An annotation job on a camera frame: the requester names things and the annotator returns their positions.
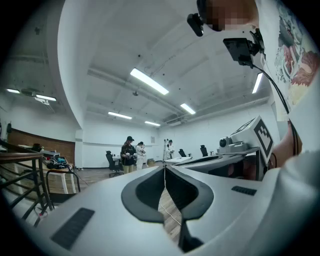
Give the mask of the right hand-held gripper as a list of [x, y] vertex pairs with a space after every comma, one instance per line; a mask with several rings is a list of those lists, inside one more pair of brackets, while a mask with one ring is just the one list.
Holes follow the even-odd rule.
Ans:
[[260, 116], [246, 122], [231, 135], [219, 141], [215, 155], [199, 158], [176, 157], [166, 160], [167, 164], [181, 168], [209, 173], [209, 171], [240, 162], [245, 157], [256, 156], [255, 179], [261, 181], [270, 160], [274, 140]]

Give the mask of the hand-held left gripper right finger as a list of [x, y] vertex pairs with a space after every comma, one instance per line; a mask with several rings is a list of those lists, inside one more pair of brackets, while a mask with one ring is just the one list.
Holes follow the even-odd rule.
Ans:
[[178, 246], [197, 256], [269, 256], [299, 228], [298, 182], [285, 168], [262, 181], [165, 169], [166, 189], [181, 212]]

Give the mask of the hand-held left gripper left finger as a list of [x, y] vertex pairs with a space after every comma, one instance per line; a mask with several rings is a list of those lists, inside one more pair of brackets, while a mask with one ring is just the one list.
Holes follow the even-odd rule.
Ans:
[[159, 212], [164, 168], [97, 182], [57, 207], [36, 228], [50, 256], [180, 256]]

